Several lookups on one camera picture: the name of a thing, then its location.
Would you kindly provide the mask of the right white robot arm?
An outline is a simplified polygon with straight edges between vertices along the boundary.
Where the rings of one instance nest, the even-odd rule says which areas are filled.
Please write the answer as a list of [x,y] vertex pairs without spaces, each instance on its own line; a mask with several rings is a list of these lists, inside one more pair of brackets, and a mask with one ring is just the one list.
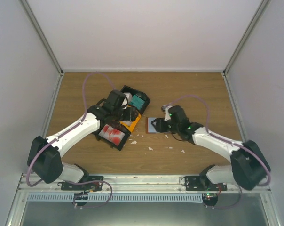
[[211,165],[200,173],[200,186],[204,190],[210,191],[216,184],[226,183],[251,191],[270,183],[271,168],[254,141],[232,140],[200,123],[190,122],[179,105],[164,106],[162,111],[163,118],[151,121],[156,132],[177,134],[180,141],[207,148],[229,161],[229,165]]

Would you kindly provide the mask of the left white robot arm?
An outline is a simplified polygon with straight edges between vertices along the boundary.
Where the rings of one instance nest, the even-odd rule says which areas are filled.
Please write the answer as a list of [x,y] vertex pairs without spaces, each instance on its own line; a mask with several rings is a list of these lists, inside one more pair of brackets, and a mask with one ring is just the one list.
[[141,114],[134,99],[136,94],[112,90],[107,98],[86,108],[84,114],[63,130],[32,141],[27,165],[40,181],[49,184],[57,179],[72,182],[78,190],[88,186],[88,173],[77,164],[62,161],[62,157],[79,141],[90,134],[106,140],[121,150],[130,136],[131,126],[137,124]]

